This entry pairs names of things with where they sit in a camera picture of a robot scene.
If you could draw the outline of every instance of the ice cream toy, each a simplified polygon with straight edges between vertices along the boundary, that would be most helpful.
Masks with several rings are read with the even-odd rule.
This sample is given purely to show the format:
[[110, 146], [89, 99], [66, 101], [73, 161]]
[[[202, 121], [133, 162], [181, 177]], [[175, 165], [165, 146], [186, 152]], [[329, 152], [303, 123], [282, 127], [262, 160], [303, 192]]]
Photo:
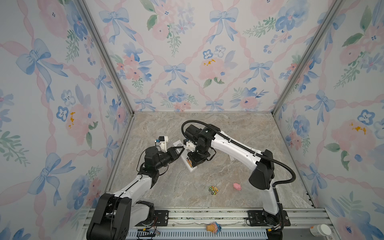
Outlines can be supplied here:
[[207, 231], [213, 232], [213, 233], [218, 233], [221, 231], [221, 226], [217, 222], [214, 222], [210, 225], [207, 225]]

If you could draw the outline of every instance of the robotic arm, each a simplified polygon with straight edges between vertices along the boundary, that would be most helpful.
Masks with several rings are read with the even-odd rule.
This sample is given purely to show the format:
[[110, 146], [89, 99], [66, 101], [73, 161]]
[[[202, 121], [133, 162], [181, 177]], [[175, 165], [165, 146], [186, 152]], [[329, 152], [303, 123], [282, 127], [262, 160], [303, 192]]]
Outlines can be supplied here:
[[[189, 122], [199, 123], [205, 127], [200, 129], [190, 125], [184, 131], [184, 126]], [[249, 182], [254, 187], [263, 190], [262, 215], [265, 224], [271, 226], [271, 230], [281, 231], [283, 229], [283, 207], [279, 202], [276, 185], [293, 182], [296, 176], [292, 169], [274, 160], [272, 152], [269, 150], [261, 152], [248, 147], [233, 140], [214, 125], [189, 120], [183, 123], [181, 130], [183, 136], [186, 137], [184, 145], [191, 150], [187, 154], [191, 165], [188, 167], [195, 167], [205, 161], [210, 161], [214, 155], [210, 156], [209, 149], [221, 150], [238, 159], [253, 171], [249, 177]], [[114, 194], [103, 194], [100, 197], [87, 231], [87, 239], [125, 239], [128, 230], [138, 223], [146, 226], [152, 225], [154, 223], [154, 205], [149, 202], [136, 201], [157, 182], [159, 169], [178, 159], [183, 150], [184, 146], [171, 147], [166, 152], [158, 151], [157, 147], [147, 148], [145, 150], [145, 162], [140, 166], [136, 178]], [[275, 182], [274, 164], [287, 169], [292, 178]], [[250, 219], [250, 226], [256, 225], [256, 221]]]

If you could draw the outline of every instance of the gray marble surface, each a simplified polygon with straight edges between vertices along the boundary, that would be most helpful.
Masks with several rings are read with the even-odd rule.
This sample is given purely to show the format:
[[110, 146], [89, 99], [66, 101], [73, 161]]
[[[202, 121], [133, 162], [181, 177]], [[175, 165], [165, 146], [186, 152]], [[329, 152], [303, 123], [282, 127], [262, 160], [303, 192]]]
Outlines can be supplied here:
[[[276, 160], [290, 166], [297, 175], [292, 158], [271, 114], [137, 113], [111, 190], [114, 192], [121, 189], [136, 177], [140, 154], [145, 148], [153, 146], [154, 140], [159, 136], [168, 136], [168, 147], [179, 139], [182, 141], [181, 124], [191, 119], [214, 124], [232, 138], [255, 149], [270, 150]], [[192, 173], [179, 159], [170, 164], [168, 171], [159, 177], [156, 185], [147, 191], [141, 200], [162, 207], [262, 207], [261, 190], [253, 187], [248, 181], [251, 173], [244, 164], [231, 161], [229, 156], [221, 151], [217, 151], [212, 161], [197, 166]], [[277, 165], [275, 176], [276, 180], [290, 178], [289, 172]], [[241, 191], [233, 188], [234, 182], [241, 185]], [[217, 195], [210, 194], [210, 185], [219, 189]], [[293, 183], [278, 185], [277, 189], [285, 208], [312, 207], [299, 176]]]

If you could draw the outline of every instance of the floral wallpaper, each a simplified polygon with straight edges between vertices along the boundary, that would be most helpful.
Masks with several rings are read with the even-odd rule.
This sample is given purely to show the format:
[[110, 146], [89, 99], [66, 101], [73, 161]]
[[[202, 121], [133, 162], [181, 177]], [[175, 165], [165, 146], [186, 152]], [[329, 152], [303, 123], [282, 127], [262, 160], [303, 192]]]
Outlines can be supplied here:
[[384, 239], [383, 55], [384, 1], [345, 1], [275, 115], [343, 240]]
[[333, 0], [86, 3], [135, 111], [271, 111]]
[[129, 114], [71, 0], [6, 0], [0, 19], [0, 239], [76, 239]]

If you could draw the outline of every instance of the small toy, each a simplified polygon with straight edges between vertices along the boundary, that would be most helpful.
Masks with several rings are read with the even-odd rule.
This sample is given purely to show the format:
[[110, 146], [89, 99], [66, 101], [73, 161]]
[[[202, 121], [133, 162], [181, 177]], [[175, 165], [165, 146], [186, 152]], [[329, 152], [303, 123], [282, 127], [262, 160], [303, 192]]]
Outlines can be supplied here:
[[217, 222], [214, 222], [210, 225], [207, 225], [207, 231], [217, 234], [218, 232], [221, 231], [221, 226]]
[[215, 186], [210, 186], [209, 191], [211, 192], [212, 195], [216, 195], [216, 193], [218, 193], [218, 189]]
[[236, 190], [238, 190], [238, 191], [241, 190], [241, 186], [240, 186], [240, 184], [238, 184], [238, 183], [236, 183], [236, 182], [233, 184], [233, 187], [234, 187], [234, 189], [236, 189]]

